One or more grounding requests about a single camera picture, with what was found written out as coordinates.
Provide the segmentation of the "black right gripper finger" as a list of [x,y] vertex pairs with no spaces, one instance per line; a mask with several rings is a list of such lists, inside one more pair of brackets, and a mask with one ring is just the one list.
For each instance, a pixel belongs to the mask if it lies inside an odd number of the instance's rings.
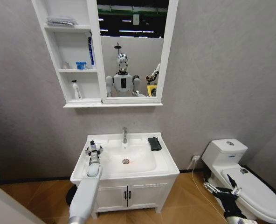
[[237,183],[235,182],[235,180],[229,175],[227,174],[227,177],[228,177],[228,180],[232,186],[232,190],[231,190],[231,194],[233,194],[234,196],[239,196],[240,195],[240,192],[242,190],[242,187],[239,187],[237,185]]
[[204,185],[204,187],[211,193],[219,193],[220,190],[217,189],[214,185],[210,184],[209,181],[208,181],[208,178],[209,178],[209,176],[206,173],[204,173],[203,174],[203,181],[204,181],[203,185]]

